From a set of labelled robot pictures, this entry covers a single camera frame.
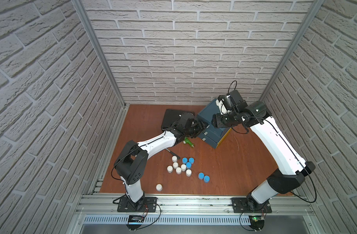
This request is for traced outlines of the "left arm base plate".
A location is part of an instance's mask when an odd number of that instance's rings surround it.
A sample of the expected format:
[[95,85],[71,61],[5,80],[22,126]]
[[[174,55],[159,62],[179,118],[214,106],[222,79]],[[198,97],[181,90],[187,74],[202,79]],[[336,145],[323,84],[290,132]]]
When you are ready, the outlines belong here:
[[117,211],[119,213],[154,213],[157,207],[157,200],[157,197],[142,197],[134,203],[127,196],[122,196],[119,200],[114,200],[114,202],[118,205]]

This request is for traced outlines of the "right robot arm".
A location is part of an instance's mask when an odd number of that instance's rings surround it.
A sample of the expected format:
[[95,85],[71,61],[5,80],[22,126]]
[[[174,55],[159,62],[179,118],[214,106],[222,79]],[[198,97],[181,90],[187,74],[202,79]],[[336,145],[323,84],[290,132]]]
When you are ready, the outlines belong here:
[[219,113],[213,115],[215,128],[244,126],[252,130],[264,143],[278,165],[264,182],[247,195],[247,206],[259,210],[270,198],[286,194],[298,188],[316,166],[304,160],[283,135],[271,111],[261,101],[247,105],[230,104],[229,101],[216,100]]

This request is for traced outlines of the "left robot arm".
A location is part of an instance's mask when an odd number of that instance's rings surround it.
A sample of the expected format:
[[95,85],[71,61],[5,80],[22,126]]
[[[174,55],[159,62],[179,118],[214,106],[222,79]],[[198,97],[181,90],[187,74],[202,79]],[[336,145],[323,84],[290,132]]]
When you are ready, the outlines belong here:
[[144,174],[147,161],[152,156],[183,142],[186,137],[198,137],[207,126],[206,122],[192,113],[185,112],[162,134],[145,141],[127,142],[115,161],[113,169],[123,181],[128,200],[133,205],[143,202],[144,192],[140,179]]

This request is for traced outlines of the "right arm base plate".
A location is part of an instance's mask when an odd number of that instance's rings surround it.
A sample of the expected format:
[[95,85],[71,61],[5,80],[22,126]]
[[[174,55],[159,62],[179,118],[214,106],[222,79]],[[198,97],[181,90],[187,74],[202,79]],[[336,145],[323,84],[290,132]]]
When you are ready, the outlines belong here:
[[252,198],[231,198],[232,208],[234,213],[254,213],[254,214],[269,214],[272,213],[272,208],[269,200],[264,203],[257,203]]

